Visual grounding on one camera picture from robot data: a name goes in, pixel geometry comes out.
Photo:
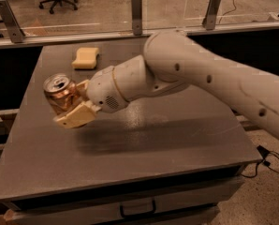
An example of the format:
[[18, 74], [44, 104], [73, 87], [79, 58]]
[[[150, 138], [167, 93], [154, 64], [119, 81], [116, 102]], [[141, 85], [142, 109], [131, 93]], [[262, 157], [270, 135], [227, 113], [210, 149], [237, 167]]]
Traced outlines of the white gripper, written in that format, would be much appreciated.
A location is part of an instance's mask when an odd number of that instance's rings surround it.
[[76, 85], [76, 98], [82, 100], [69, 112], [56, 115], [53, 121], [62, 128], [79, 128], [95, 120], [97, 113], [115, 113], [128, 106], [114, 80], [114, 66], [99, 70], [91, 79]]

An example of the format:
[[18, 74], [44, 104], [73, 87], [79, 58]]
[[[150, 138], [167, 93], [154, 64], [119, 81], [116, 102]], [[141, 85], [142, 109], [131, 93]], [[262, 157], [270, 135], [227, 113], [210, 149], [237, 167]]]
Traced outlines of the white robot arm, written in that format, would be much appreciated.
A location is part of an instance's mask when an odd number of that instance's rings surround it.
[[279, 76], [223, 58], [177, 31], [150, 36], [142, 55], [76, 84], [73, 102], [65, 104], [54, 122], [78, 128], [95, 120], [99, 112], [115, 113], [139, 98], [169, 95], [190, 85], [279, 140]]

